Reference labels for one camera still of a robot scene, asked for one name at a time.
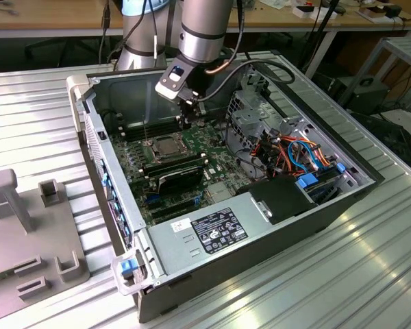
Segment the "wire bundle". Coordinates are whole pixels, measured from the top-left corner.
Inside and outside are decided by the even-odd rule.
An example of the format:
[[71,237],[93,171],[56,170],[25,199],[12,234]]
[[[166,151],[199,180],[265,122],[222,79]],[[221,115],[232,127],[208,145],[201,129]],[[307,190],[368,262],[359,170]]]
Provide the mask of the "wire bundle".
[[[253,151],[250,153],[250,155],[257,156],[260,147],[261,143],[259,142],[253,148]],[[323,155],[320,146],[312,141],[309,141],[306,138],[283,136],[276,144],[271,144],[271,149],[274,149],[278,152],[277,160],[275,161],[275,167],[273,168],[273,177],[276,175],[278,171],[284,174],[298,176],[302,173],[308,173],[310,171],[312,172],[320,168],[330,166],[330,162]],[[312,168],[310,169],[308,169],[304,164],[299,162],[299,154],[303,150],[307,153],[308,157],[312,161]]]

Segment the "warning label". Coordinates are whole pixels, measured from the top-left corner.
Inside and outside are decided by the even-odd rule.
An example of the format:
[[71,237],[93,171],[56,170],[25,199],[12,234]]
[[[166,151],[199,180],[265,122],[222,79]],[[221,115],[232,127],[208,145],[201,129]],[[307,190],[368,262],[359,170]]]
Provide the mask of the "warning label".
[[208,254],[218,252],[248,237],[230,208],[190,223]]

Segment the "desk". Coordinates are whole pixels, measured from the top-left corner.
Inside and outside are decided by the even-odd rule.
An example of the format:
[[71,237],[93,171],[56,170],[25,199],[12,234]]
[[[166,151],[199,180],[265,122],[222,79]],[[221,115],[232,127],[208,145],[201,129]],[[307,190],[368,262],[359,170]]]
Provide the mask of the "desk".
[[[55,36],[100,36],[101,15],[105,0],[13,0],[19,16],[0,12],[0,38],[36,38]],[[411,21],[401,23],[374,24],[349,8],[344,16],[338,16],[327,24],[319,50],[315,54],[306,75],[312,77],[329,49],[337,32],[342,31],[391,31],[408,30],[411,36]],[[301,19],[291,8],[281,10],[264,5],[259,1],[254,10],[245,14],[246,32],[308,32],[312,30],[312,19]],[[111,6],[111,28],[109,36],[123,35],[122,14]],[[233,10],[227,31],[238,31],[237,14]]]
[[[289,65],[269,52],[251,57]],[[114,252],[80,153],[65,87],[70,75],[111,71],[112,66],[0,73],[3,166],[14,168],[22,191],[49,178],[66,185],[91,272],[89,281],[0,319],[0,329],[411,324],[411,169],[290,68],[296,75],[290,88],[386,180],[324,231],[145,325],[137,322],[132,297],[117,292],[110,270]],[[286,114],[295,113],[276,89],[270,97]]]

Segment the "chip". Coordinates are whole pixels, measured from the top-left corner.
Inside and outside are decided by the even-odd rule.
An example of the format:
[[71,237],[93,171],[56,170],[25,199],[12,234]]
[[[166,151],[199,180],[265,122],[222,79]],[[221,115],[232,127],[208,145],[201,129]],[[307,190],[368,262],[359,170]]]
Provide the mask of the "chip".
[[174,141],[172,136],[158,138],[156,142],[157,150],[161,156],[170,156],[180,152],[178,144]]

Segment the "aluminum extrusion table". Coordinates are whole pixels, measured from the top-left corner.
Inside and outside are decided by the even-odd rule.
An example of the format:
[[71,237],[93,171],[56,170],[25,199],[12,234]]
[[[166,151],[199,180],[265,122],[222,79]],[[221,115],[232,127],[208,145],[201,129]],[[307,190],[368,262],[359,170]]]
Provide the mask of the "aluminum extrusion table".
[[[341,98],[338,101],[339,104],[344,105],[347,102],[355,88],[360,83],[361,79],[369,71],[371,66],[376,62],[376,60],[379,58],[379,55],[384,49],[391,52],[391,56],[389,57],[389,59],[387,59],[387,61],[384,63],[381,69],[377,72],[377,79],[381,81],[383,80],[383,77],[385,76],[389,68],[394,64],[397,58],[403,60],[404,62],[407,62],[411,66],[411,38],[382,38],[378,42],[374,50],[371,52],[370,56],[361,66],[361,69],[358,71],[358,74],[355,75],[350,85],[342,94]],[[406,109],[410,107],[411,98],[408,100],[406,104]]]
[[[274,59],[269,52],[251,57]],[[385,178],[326,230],[147,324],[110,272],[110,238],[79,150],[65,78],[110,66],[0,74],[0,167],[21,190],[66,184],[91,278],[0,319],[0,328],[411,327],[411,169],[298,70],[291,86]],[[275,89],[271,97],[293,107]]]

